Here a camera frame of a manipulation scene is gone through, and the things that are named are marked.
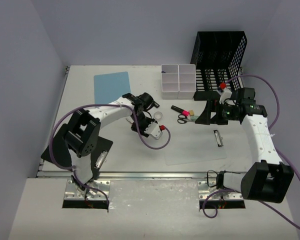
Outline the pink cap black highlighter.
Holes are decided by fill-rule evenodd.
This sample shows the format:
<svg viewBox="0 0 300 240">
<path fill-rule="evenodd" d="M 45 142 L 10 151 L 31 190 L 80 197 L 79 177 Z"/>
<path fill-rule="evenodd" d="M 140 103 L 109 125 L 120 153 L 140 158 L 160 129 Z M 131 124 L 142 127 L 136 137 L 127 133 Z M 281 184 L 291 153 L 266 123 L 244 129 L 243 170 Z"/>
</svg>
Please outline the pink cap black highlighter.
<svg viewBox="0 0 300 240">
<path fill-rule="evenodd" d="M 181 115 L 184 115 L 184 116 L 189 116 L 190 115 L 190 113 L 188 112 L 188 111 L 186 111 L 186 110 L 184 110 L 184 109 L 182 109 L 182 108 L 180 108 L 180 107 L 177 107 L 177 106 L 175 106 L 175 105 L 172 105 L 171 107 L 170 107 L 173 111 L 175 111 L 175 112 L 177 112 L 177 113 L 179 113 L 179 114 L 181 114 Z"/>
</svg>

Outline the blue cap black highlighter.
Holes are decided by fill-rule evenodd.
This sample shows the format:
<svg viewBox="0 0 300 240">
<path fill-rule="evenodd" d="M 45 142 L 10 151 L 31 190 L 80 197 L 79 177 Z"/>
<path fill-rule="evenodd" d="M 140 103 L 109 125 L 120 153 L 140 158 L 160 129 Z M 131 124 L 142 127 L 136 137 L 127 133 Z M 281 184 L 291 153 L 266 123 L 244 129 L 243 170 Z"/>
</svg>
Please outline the blue cap black highlighter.
<svg viewBox="0 0 300 240">
<path fill-rule="evenodd" d="M 156 101 L 153 101 L 152 102 L 152 107 L 159 108 L 160 105 Z"/>
</svg>

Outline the black handled scissors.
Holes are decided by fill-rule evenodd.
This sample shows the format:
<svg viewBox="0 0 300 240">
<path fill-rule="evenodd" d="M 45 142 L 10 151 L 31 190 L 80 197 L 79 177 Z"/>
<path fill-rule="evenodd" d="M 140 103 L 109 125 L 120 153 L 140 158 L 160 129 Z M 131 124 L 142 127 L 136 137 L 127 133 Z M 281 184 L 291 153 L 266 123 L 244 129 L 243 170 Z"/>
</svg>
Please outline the black handled scissors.
<svg viewBox="0 0 300 240">
<path fill-rule="evenodd" d="M 178 118 L 177 118 L 177 122 L 179 124 L 186 124 L 186 123 L 194 123 L 194 120 L 191 120 L 190 118 L 188 118 L 187 116 L 183 115 L 183 114 L 179 114 Z"/>
</svg>

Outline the red utility knife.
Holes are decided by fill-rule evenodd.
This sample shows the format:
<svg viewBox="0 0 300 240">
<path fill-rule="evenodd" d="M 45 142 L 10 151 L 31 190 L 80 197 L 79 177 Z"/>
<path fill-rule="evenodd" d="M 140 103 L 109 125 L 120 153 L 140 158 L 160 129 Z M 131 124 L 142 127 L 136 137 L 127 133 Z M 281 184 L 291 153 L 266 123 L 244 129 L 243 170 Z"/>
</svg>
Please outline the red utility knife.
<svg viewBox="0 0 300 240">
<path fill-rule="evenodd" d="M 132 125 L 133 124 L 133 121 L 131 120 L 131 119 L 129 119 L 129 118 L 126 118 L 125 119 L 130 125 Z"/>
</svg>

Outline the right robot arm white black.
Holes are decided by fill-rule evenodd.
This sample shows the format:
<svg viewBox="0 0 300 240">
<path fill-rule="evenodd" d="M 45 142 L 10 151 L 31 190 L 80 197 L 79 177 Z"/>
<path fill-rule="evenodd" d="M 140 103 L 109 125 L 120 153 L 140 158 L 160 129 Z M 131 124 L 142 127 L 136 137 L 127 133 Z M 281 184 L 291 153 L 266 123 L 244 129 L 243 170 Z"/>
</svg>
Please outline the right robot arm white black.
<svg viewBox="0 0 300 240">
<path fill-rule="evenodd" d="M 220 171 L 213 184 L 214 193 L 223 197 L 234 190 L 245 200 L 281 203 L 294 171 L 283 163 L 275 149 L 265 107 L 256 103 L 253 88 L 244 87 L 232 92 L 221 85 L 216 91 L 219 98 L 207 100 L 195 123 L 227 125 L 229 121 L 238 121 L 247 137 L 252 166 L 245 174 Z"/>
</svg>

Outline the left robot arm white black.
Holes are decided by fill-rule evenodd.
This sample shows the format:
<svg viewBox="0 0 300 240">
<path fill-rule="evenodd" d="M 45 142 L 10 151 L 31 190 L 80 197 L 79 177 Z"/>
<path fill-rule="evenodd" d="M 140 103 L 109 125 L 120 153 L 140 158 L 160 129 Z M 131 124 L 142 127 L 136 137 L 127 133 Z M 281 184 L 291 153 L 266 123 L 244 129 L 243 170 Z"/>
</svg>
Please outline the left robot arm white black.
<svg viewBox="0 0 300 240">
<path fill-rule="evenodd" d="M 145 112 L 156 106 L 148 93 L 135 96 L 126 93 L 108 104 L 97 104 L 93 108 L 86 106 L 73 111 L 69 121 L 64 123 L 53 139 L 55 160 L 75 173 L 76 190 L 87 197 L 93 193 L 94 184 L 90 181 L 104 162 L 113 142 L 99 136 L 100 130 L 117 120 L 132 118 L 131 130 L 140 139 L 162 136 L 157 120 L 145 116 Z"/>
</svg>

